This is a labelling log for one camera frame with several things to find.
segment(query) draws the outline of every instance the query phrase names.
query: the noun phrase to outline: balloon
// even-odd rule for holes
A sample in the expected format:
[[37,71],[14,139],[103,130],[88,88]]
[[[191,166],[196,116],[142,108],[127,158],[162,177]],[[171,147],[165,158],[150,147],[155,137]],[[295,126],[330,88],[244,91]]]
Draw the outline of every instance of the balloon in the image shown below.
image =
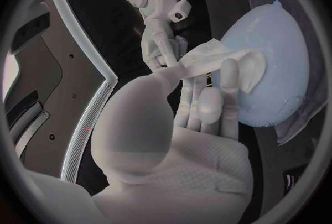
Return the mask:
[[[230,51],[255,48],[266,56],[266,71],[250,94],[240,92],[239,120],[254,127],[279,124],[304,99],[309,56],[301,29],[280,3],[259,6],[239,19],[221,39]],[[220,86],[220,70],[211,73]]]

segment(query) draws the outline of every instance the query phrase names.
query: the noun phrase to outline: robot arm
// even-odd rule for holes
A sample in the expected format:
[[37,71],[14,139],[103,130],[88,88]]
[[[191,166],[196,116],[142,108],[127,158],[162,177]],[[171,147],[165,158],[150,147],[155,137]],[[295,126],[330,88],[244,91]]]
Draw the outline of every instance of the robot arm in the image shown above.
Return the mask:
[[191,5],[187,0],[127,0],[139,8],[146,29],[142,37],[143,61],[154,72],[163,65],[174,66],[185,53],[188,42],[173,35],[170,22],[185,19]]

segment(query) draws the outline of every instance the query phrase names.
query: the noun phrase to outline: white cloth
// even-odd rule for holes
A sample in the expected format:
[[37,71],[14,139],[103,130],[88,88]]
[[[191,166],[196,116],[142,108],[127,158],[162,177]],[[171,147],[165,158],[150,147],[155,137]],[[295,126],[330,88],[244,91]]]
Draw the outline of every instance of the white cloth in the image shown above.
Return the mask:
[[197,46],[179,61],[185,67],[184,78],[190,78],[220,69],[222,61],[233,58],[240,67],[240,90],[249,94],[264,75],[266,59],[256,49],[230,51],[218,40],[212,39]]
[[110,223],[236,224],[253,188],[244,145],[182,127],[174,127],[169,153],[143,184],[108,180],[94,201]]

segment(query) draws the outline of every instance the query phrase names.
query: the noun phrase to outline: gray frame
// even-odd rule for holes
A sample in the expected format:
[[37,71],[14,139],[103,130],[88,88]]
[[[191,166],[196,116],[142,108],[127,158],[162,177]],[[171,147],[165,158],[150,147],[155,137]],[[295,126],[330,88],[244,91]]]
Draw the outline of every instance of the gray frame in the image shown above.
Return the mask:
[[[328,93],[330,94],[332,91],[332,55],[330,50],[332,43],[332,35],[330,35],[330,28],[332,27],[331,23],[327,18],[328,15],[325,14],[325,8],[319,0],[299,1],[302,3],[304,10],[306,11],[309,19],[312,21],[313,27],[322,47],[325,58],[326,73],[328,74]],[[12,0],[11,4],[9,4],[6,9],[0,24],[0,31],[2,33],[0,37],[0,62],[2,64],[4,63],[8,47],[12,42],[14,33],[17,29],[16,24],[19,24],[20,17],[28,10],[28,6],[31,3],[32,0]],[[331,111],[332,105],[328,104],[326,119],[331,118]],[[256,224],[285,223],[304,206],[307,200],[312,196],[315,189],[318,187],[330,164],[332,158],[332,152],[330,151],[332,149],[331,131],[332,122],[325,122],[316,152],[298,184],[275,208],[257,220],[255,222]],[[59,192],[59,190],[52,189],[53,185],[49,185],[47,186],[47,188],[49,188],[48,192],[46,192],[45,189],[42,191],[43,187],[41,186],[41,183],[44,183],[45,180],[44,182],[39,182],[39,184],[37,183],[37,185],[37,178],[32,177],[33,174],[27,171],[17,158],[13,142],[11,141],[8,133],[2,103],[0,105],[0,134],[1,167],[18,197],[20,197],[20,199],[26,204],[27,208],[38,216],[40,220],[43,220],[46,223],[64,223],[65,216],[56,214],[57,212],[54,210],[54,205],[46,203],[45,200],[43,200],[44,197],[48,195],[51,196],[50,193],[55,195],[54,193]],[[66,196],[65,193],[56,195],[58,197]],[[85,210],[82,210],[80,214],[82,217],[87,213]],[[82,218],[81,221],[79,221],[78,218],[79,217],[77,216],[77,221],[75,221],[75,223],[88,223],[87,221],[82,221]],[[95,220],[96,221],[94,223],[103,222],[101,218],[98,220],[96,217]]]

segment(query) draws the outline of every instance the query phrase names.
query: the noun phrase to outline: led light strip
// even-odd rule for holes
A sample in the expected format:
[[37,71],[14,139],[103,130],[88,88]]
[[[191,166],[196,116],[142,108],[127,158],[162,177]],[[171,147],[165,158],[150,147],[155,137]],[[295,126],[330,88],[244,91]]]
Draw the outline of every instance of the led light strip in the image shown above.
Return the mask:
[[93,96],[89,105],[86,107],[80,122],[76,126],[66,152],[61,171],[62,181],[76,183],[77,173],[79,171],[79,166],[86,144],[101,110],[111,95],[112,90],[113,85],[105,80]]

